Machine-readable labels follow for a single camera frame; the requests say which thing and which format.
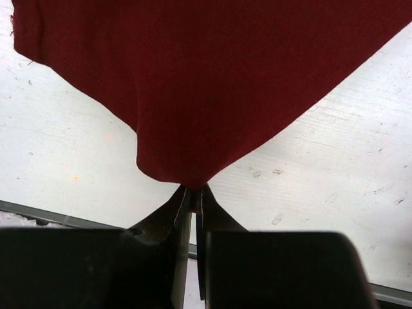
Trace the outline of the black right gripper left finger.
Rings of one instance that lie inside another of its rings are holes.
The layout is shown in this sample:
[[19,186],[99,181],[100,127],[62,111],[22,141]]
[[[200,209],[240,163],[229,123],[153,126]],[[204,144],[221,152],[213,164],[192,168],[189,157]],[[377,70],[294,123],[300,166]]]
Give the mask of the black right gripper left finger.
[[184,186],[128,228],[139,246],[138,277],[161,298],[183,298],[191,231],[191,192]]

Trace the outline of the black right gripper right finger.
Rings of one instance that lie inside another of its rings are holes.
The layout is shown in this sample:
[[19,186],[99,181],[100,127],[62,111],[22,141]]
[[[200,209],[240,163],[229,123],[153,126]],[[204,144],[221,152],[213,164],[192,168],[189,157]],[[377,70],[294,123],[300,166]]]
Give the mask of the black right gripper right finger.
[[215,230],[246,232],[215,199],[209,185],[194,191],[194,213],[196,214],[197,267],[200,299],[206,300],[207,233]]

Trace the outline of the dark red t shirt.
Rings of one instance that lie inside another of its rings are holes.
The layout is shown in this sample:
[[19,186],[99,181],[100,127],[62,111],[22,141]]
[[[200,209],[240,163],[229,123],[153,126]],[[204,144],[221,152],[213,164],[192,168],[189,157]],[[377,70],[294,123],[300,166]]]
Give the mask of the dark red t shirt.
[[14,1],[15,51],[137,135],[138,168],[203,187],[411,22],[410,1]]

